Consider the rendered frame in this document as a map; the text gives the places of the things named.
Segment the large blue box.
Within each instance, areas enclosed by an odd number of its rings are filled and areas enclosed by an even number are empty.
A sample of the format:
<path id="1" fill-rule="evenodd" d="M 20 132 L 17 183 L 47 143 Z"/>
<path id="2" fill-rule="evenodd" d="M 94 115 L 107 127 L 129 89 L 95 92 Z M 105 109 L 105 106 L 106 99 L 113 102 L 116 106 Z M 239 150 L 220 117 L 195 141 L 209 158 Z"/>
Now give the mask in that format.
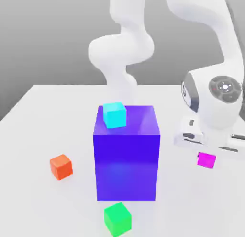
<path id="1" fill-rule="evenodd" d="M 153 106 L 127 106 L 127 126 L 108 129 L 99 106 L 93 132 L 99 201 L 154 201 L 160 131 Z"/>

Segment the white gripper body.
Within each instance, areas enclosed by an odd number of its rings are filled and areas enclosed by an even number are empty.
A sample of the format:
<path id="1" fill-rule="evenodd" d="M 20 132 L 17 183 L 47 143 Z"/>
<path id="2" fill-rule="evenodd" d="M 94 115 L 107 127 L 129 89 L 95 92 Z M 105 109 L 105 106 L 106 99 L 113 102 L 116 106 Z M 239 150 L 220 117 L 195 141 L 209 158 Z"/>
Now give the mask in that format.
<path id="1" fill-rule="evenodd" d="M 180 134 L 174 138 L 174 144 L 181 147 L 200 149 L 206 152 L 218 152 L 230 154 L 233 157 L 245 157 L 245 136 L 231 134 L 230 138 L 222 146 L 206 145 L 203 137 L 194 134 Z"/>

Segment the small green cube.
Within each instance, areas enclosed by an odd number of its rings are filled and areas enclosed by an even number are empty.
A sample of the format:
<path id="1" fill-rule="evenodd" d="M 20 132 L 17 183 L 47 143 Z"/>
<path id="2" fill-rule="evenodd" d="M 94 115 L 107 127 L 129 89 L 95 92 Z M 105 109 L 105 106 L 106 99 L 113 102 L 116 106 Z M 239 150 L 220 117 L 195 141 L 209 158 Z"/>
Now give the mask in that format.
<path id="1" fill-rule="evenodd" d="M 118 237 L 132 229 L 132 215 L 122 202 L 104 210 L 104 222 L 113 237 Z"/>

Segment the small cyan cube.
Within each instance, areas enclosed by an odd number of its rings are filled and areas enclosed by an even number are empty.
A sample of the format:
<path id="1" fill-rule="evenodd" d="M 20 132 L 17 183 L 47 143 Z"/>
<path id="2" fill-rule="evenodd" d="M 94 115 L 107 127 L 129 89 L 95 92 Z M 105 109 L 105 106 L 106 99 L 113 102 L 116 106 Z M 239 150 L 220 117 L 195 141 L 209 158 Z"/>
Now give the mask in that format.
<path id="1" fill-rule="evenodd" d="M 103 105 L 103 120 L 108 129 L 126 127 L 126 107 L 121 102 Z"/>

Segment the small orange cube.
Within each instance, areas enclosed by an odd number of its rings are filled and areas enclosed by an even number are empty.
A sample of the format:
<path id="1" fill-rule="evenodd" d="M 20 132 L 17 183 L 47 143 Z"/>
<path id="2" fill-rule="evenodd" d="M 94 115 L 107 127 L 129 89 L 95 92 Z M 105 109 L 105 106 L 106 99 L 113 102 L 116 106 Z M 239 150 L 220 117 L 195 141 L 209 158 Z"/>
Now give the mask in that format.
<path id="1" fill-rule="evenodd" d="M 58 180 L 73 174 L 72 162 L 65 154 L 50 159 L 50 168 Z"/>

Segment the small magenta cube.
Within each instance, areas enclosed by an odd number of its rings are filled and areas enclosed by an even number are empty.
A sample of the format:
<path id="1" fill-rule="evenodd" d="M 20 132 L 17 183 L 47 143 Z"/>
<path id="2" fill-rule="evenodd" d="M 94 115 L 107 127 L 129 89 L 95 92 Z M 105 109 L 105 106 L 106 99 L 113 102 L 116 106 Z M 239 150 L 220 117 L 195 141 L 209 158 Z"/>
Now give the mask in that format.
<path id="1" fill-rule="evenodd" d="M 197 164 L 206 168 L 213 169 L 216 162 L 216 156 L 199 152 Z"/>

